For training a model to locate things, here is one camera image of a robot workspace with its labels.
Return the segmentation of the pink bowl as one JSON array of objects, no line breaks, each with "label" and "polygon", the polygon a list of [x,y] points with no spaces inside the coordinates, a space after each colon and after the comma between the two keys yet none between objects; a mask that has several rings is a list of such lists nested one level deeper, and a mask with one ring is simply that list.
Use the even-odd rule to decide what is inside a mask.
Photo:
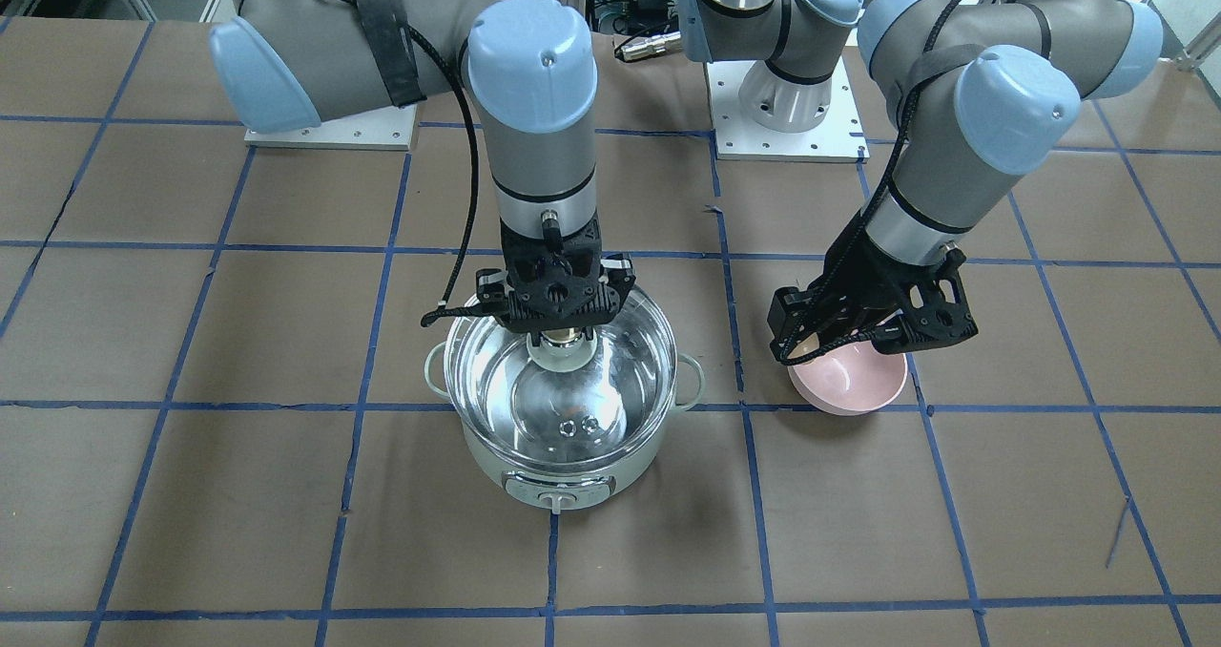
[{"label": "pink bowl", "polygon": [[908,378],[906,356],[880,354],[869,342],[842,345],[788,367],[799,396],[821,411],[856,416],[889,407]]}]

